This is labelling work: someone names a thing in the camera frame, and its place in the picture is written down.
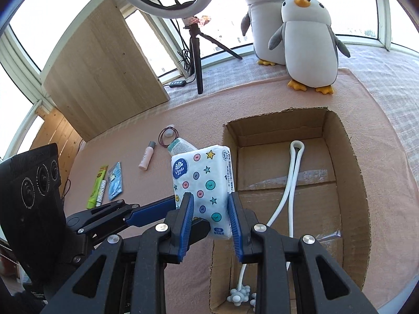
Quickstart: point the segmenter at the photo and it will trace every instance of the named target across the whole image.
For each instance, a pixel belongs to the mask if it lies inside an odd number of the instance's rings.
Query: lotion bottle
[[[156,143],[154,141],[150,141],[148,147],[145,149],[144,156],[141,160],[140,165],[138,166],[141,170],[145,171],[148,168],[148,164],[150,163],[151,156],[153,155],[154,148]]]

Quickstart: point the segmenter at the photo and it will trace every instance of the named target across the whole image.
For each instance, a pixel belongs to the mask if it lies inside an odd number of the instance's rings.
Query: cardboard box
[[[328,235],[342,239],[323,245],[362,288],[370,253],[367,195],[350,140],[337,114],[326,108],[286,110],[234,120],[225,125],[223,144],[230,147],[236,191],[243,208],[266,223],[281,200],[290,164],[290,143],[305,145],[294,198],[294,236]],[[288,235],[288,208],[272,225]],[[210,309],[217,314],[252,313],[249,303],[227,302],[236,288],[241,264],[231,241],[214,241]],[[244,285],[256,291],[256,265],[248,265]],[[295,312],[292,277],[290,298]]]

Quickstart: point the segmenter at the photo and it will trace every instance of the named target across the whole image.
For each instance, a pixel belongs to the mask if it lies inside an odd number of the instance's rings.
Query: metal screw
[[[108,242],[111,244],[119,242],[119,236],[118,235],[108,236]]]
[[[311,235],[304,235],[302,240],[307,244],[313,244],[316,241],[316,239]]]
[[[264,224],[255,224],[255,226],[253,227],[253,229],[255,229],[255,231],[257,232],[265,232],[266,231],[266,225]]]
[[[169,229],[169,226],[166,223],[159,223],[156,225],[156,230],[158,232],[165,232],[167,229]]]

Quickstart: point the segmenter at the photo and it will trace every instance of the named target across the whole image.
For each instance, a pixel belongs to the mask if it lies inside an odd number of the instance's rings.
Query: tissue pack
[[[177,208],[183,195],[190,192],[194,197],[194,218],[210,222],[211,238],[229,239],[227,195],[234,191],[230,149],[214,145],[177,154],[172,157],[172,176]]]

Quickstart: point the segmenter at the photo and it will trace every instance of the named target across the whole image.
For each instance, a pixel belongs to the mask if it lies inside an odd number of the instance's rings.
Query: ring light
[[[159,16],[165,19],[184,19],[190,18],[200,13],[209,5],[211,0],[196,0],[194,2],[186,2],[182,5],[174,5],[170,7],[161,6],[150,0],[127,0],[133,6],[137,7],[145,13]]]

